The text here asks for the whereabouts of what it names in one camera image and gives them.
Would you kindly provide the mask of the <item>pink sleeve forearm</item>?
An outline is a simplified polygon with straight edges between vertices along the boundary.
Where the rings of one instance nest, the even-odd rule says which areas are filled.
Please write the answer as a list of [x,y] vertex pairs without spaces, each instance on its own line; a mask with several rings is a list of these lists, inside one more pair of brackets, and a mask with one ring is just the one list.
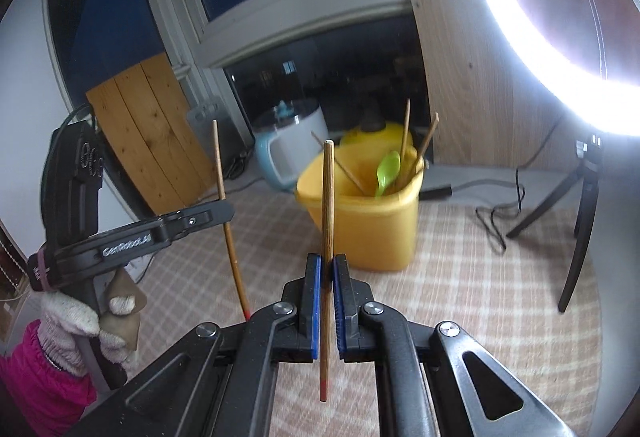
[[62,436],[96,402],[89,376],[73,376],[53,365],[32,321],[22,342],[1,358],[1,434]]

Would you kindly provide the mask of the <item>left gloved hand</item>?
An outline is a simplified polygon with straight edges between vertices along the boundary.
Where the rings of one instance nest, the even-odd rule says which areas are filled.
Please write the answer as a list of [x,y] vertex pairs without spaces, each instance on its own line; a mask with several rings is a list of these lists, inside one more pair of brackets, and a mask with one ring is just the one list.
[[75,377],[85,376],[87,367],[76,339],[95,337],[108,362],[121,365],[127,373],[134,371],[141,312],[148,299],[124,268],[108,283],[104,299],[106,312],[100,315],[60,291],[43,294],[37,337],[44,356],[55,367]]

